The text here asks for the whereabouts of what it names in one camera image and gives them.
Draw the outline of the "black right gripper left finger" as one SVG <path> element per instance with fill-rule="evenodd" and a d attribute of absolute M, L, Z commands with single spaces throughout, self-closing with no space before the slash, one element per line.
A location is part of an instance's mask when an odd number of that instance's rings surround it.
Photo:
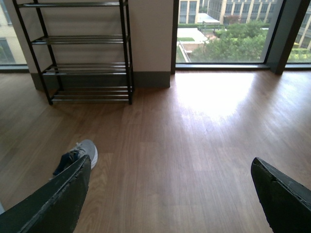
<path fill-rule="evenodd" d="M 91 160 L 85 155 L 0 216 L 2 233 L 72 233 L 86 199 Z"/>

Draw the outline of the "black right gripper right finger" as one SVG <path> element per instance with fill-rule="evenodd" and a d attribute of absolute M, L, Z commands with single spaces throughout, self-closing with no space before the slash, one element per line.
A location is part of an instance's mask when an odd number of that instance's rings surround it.
<path fill-rule="evenodd" d="M 259 157 L 251 176 L 267 222 L 275 233 L 311 231 L 311 191 Z"/>

